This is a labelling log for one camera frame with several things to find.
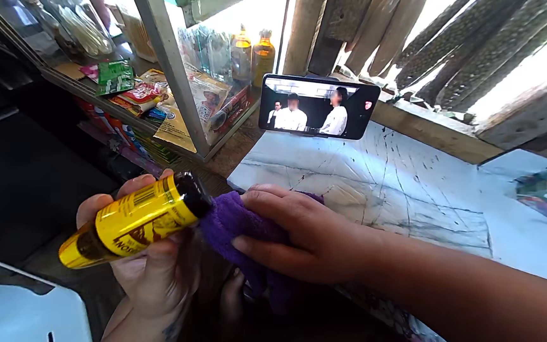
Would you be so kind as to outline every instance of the phone screen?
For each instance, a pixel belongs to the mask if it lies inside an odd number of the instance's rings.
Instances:
[[[381,89],[286,75],[263,78],[259,128],[358,140]]]

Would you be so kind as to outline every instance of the purple cloth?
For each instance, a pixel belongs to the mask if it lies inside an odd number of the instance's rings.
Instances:
[[[324,204],[322,196],[305,194]],[[268,218],[246,209],[235,191],[215,198],[212,211],[200,220],[200,226],[206,241],[226,260],[239,267],[255,294],[261,295],[269,286],[272,311],[275,314],[286,313],[298,282],[248,258],[232,246],[232,240],[246,235],[258,240],[292,245],[288,232]]]

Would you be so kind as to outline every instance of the person in white chef coat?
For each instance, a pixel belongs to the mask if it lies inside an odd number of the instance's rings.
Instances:
[[[276,115],[275,127],[281,130],[305,131],[308,116],[299,109],[299,95],[292,92],[288,95],[288,107]]]
[[[273,127],[275,127],[275,120],[278,117],[278,112],[282,109],[282,103],[280,101],[276,101],[274,102],[273,107],[273,110],[269,112],[269,119],[267,119],[267,124],[273,125]]]
[[[348,90],[340,86],[332,92],[330,96],[330,105],[332,111],[326,117],[320,134],[326,135],[341,135],[345,131],[345,126],[348,122],[348,112],[342,104],[348,98]]]

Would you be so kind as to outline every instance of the white countertop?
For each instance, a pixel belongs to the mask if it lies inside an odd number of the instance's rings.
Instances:
[[[228,180],[323,194],[355,222],[547,278],[547,218],[512,198],[516,177],[545,167],[522,150],[477,167],[369,122],[358,141],[267,131]]]

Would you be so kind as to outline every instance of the amber glass bottle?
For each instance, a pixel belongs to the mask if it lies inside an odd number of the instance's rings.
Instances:
[[[232,41],[232,77],[235,80],[250,82],[250,61],[252,60],[252,45],[246,35],[244,24],[240,32],[233,36]]]
[[[252,47],[252,85],[261,88],[263,76],[274,69],[275,48],[269,41],[271,30],[262,30],[261,40]]]
[[[189,171],[176,172],[102,208],[58,250],[69,268],[84,268],[144,250],[206,215],[212,198]]]

